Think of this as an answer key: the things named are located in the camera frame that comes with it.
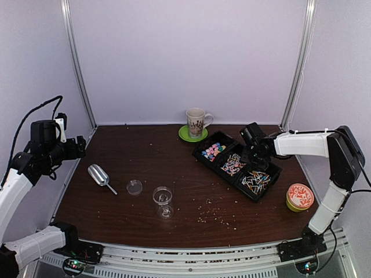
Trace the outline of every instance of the green saucer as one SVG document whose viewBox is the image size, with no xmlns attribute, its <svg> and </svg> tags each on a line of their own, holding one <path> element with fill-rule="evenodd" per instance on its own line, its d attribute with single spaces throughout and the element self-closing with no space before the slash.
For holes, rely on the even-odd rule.
<svg viewBox="0 0 371 278">
<path fill-rule="evenodd" d="M 195 143 L 195 142 L 200 142 L 203 139 L 205 139 L 208 136 L 208 130 L 207 129 L 204 129 L 202 131 L 202 136 L 200 138 L 194 139 L 194 138 L 191 138 L 189 136 L 189 134 L 188 134 L 188 126 L 185 125 L 185 126 L 182 126 L 180 128 L 178 134 L 179 134 L 179 137 L 182 138 L 184 141 Z"/>
</svg>

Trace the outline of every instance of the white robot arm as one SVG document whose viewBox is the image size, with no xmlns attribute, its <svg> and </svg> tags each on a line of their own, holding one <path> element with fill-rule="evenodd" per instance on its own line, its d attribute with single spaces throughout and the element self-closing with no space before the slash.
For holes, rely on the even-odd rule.
<svg viewBox="0 0 371 278">
<path fill-rule="evenodd" d="M 44 230 L 15 242 L 3 243 L 10 219 L 25 195 L 42 175 L 55 180 L 55 170 L 64 160 L 85 156 L 86 142 L 82 136 L 66 139 L 67 117 L 58 114 L 54 120 L 40 120 L 31 124 L 31 140 L 23 152 L 17 153 L 2 181 L 0 190 L 0 273 L 17 277 L 30 262 L 58 248 L 74 250 L 78 244 L 76 227 L 56 223 Z"/>
<path fill-rule="evenodd" d="M 365 157 L 347 126 L 336 130 L 290 131 L 276 136 L 266 136 L 256 123 L 240 131 L 245 140 L 241 161 L 253 167 L 265 168 L 271 157 L 287 158 L 291 155 L 314 155 L 329 158 L 330 183 L 309 224 L 303 229 L 302 239 L 296 243 L 278 246 L 281 261 L 313 255 L 326 250 L 323 234 L 341 213 L 354 182 L 365 165 Z"/>
</svg>

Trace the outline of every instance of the white enclosure wall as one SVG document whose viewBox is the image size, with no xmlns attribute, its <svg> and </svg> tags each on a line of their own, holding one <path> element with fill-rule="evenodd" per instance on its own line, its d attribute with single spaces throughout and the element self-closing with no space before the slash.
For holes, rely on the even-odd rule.
<svg viewBox="0 0 371 278">
<path fill-rule="evenodd" d="M 371 2 L 318 1 L 310 56 L 289 127 L 318 130 L 348 125 L 366 156 L 371 176 Z M 326 159 L 302 157 L 322 198 L 330 169 Z M 355 188 L 369 188 L 361 177 Z M 351 196 L 335 222 L 343 226 L 361 271 L 370 277 L 371 194 Z"/>
<path fill-rule="evenodd" d="M 279 123 L 307 1 L 70 1 L 83 77 L 100 125 Z"/>
<path fill-rule="evenodd" d="M 68 116 L 68 138 L 91 134 L 72 67 L 59 1 L 0 0 L 0 175 L 8 163 L 13 136 L 23 116 L 56 95 Z M 54 104 L 32 114 L 23 125 L 15 152 L 30 139 L 30 124 L 50 119 Z M 5 240 L 16 240 L 48 225 L 64 182 L 75 162 L 64 162 L 58 179 L 42 177 L 17 209 Z"/>
</svg>

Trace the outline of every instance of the wooden table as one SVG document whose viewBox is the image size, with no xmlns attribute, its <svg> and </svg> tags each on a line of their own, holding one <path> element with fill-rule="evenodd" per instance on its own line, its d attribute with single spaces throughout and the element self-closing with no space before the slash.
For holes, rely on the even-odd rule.
<svg viewBox="0 0 371 278">
<path fill-rule="evenodd" d="M 308 184 L 297 160 L 275 160 L 283 168 L 277 183 L 252 202 L 193 156 L 195 144 L 182 141 L 180 125 L 101 126 L 92 138 L 69 184 L 57 221 L 76 225 L 79 237 L 106 243 L 146 247 L 221 247 L 300 237 L 318 205 L 303 213 L 285 204 L 288 187 Z M 209 126 L 242 142 L 241 126 Z M 263 126 L 267 134 L 276 126 Z M 88 174 L 91 164 L 110 176 L 100 187 Z M 143 183 L 138 196 L 129 195 L 128 181 Z M 174 216 L 157 216 L 152 193 L 158 186 L 173 191 Z"/>
</svg>

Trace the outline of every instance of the black tray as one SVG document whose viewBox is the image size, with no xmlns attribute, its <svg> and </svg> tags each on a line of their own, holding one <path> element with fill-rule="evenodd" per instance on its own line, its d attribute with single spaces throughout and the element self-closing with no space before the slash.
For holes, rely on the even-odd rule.
<svg viewBox="0 0 371 278">
<path fill-rule="evenodd" d="M 210 161 L 208 158 L 202 155 L 202 151 L 208 149 L 215 143 L 220 143 L 220 145 L 225 145 L 226 149 L 223 150 L 220 154 L 215 157 L 214 161 Z M 233 176 L 229 175 L 227 172 L 221 169 L 221 167 L 225 164 L 228 160 L 230 155 L 233 153 L 237 153 L 241 156 L 243 145 L 240 144 L 238 141 L 234 140 L 229 135 L 217 131 L 210 137 L 206 138 L 205 140 L 201 141 L 193 151 L 193 156 L 196 157 L 199 161 L 201 161 L 205 166 L 214 170 L 219 176 L 223 177 L 226 181 L 228 181 L 231 185 L 241 190 L 244 194 L 248 195 L 252 200 L 257 202 L 264 194 L 268 191 L 268 189 L 274 185 L 282 171 L 280 167 L 273 163 L 269 163 L 268 168 L 263 171 L 271 176 L 270 182 L 267 184 L 265 190 L 263 190 L 259 195 L 255 195 L 248 187 L 241 184 L 242 179 L 249 175 L 249 171 L 251 171 L 251 166 L 246 165 L 243 167 L 238 173 L 234 174 Z"/>
<path fill-rule="evenodd" d="M 269 183 L 265 186 L 265 189 L 261 191 L 258 195 L 256 195 L 254 192 L 252 192 L 247 186 L 242 184 L 242 180 L 245 177 L 251 176 L 251 169 L 248 169 L 248 167 L 245 167 L 240 172 L 240 175 L 234 184 L 235 187 L 237 187 L 239 190 L 241 190 L 244 194 L 248 195 L 251 199 L 253 199 L 255 202 L 257 202 L 261 197 L 264 196 L 264 194 L 268 191 L 268 189 L 275 184 L 277 181 L 282 169 L 278 167 L 277 165 L 273 163 L 269 163 L 268 168 L 265 171 L 259 171 L 268 174 L 271 177 L 271 180 Z"/>
<path fill-rule="evenodd" d="M 204 157 L 202 151 L 210 148 L 213 144 L 220 143 L 221 146 L 226 146 L 226 149 L 221 151 L 216 157 L 214 161 L 210 161 L 208 158 Z M 222 157 L 224 153 L 226 153 L 230 148 L 232 148 L 237 141 L 234 140 L 228 134 L 225 134 L 221 131 L 215 132 L 213 135 L 209 136 L 208 138 L 204 139 L 193 151 L 193 156 L 196 157 L 199 161 L 201 161 L 207 167 L 214 169 L 217 161 Z"/>
</svg>

